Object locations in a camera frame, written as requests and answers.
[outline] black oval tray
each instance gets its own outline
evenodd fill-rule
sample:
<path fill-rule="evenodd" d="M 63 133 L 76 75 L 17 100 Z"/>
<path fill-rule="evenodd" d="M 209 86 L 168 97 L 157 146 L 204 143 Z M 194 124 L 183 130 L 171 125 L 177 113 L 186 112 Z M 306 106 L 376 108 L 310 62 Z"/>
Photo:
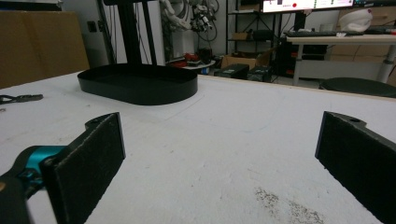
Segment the black oval tray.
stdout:
<path fill-rule="evenodd" d="M 85 92 L 134 105 L 167 105 L 198 91 L 191 70 L 151 64 L 119 63 L 95 67 L 78 74 Z"/>

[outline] white tabletop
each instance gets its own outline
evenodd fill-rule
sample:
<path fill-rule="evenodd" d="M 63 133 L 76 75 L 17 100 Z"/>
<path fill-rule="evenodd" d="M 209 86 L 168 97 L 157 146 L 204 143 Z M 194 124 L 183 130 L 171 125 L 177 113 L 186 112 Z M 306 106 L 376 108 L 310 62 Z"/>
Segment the white tabletop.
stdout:
<path fill-rule="evenodd" d="M 287 37 L 293 44 L 334 44 L 334 45 L 396 45 L 396 35 L 351 35 L 344 37 Z"/>
<path fill-rule="evenodd" d="M 77 74 L 0 90 L 0 174 L 27 147 L 68 145 L 120 112 L 126 159 L 87 223 L 379 223 L 315 158 L 323 111 L 396 142 L 396 101 L 199 76 L 198 92 L 141 106 L 85 93 Z M 41 191 L 36 223 L 55 223 Z"/>

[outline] black foam pad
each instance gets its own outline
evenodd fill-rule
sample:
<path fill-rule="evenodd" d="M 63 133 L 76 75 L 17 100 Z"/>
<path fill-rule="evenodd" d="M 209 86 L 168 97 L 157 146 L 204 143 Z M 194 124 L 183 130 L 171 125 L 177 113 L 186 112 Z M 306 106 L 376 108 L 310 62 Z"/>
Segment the black foam pad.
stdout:
<path fill-rule="evenodd" d="M 125 158 L 118 113 L 86 123 L 59 154 L 40 162 L 58 223 L 84 223 Z"/>

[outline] red object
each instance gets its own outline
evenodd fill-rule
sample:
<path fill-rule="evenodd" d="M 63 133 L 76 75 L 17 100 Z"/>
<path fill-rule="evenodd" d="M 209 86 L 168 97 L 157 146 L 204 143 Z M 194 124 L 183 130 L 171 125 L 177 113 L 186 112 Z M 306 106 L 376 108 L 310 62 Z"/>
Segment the red object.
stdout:
<path fill-rule="evenodd" d="M 199 57 L 196 54 L 189 54 L 185 53 L 184 58 L 186 59 L 187 62 L 196 62 L 199 61 Z"/>
<path fill-rule="evenodd" d="M 174 62 L 169 64 L 172 67 L 186 67 L 187 62 L 186 61 L 180 61 L 180 62 Z"/>

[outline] computer monitor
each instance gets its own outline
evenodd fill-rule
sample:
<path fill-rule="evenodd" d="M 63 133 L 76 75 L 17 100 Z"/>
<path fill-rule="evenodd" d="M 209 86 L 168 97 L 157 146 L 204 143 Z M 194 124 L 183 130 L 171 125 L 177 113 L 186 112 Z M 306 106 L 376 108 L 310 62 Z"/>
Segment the computer monitor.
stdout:
<path fill-rule="evenodd" d="M 264 0 L 262 12 L 298 12 L 303 10 L 330 10 L 352 7 L 352 0 Z"/>
<path fill-rule="evenodd" d="M 396 0 L 354 0 L 353 7 L 394 7 Z"/>

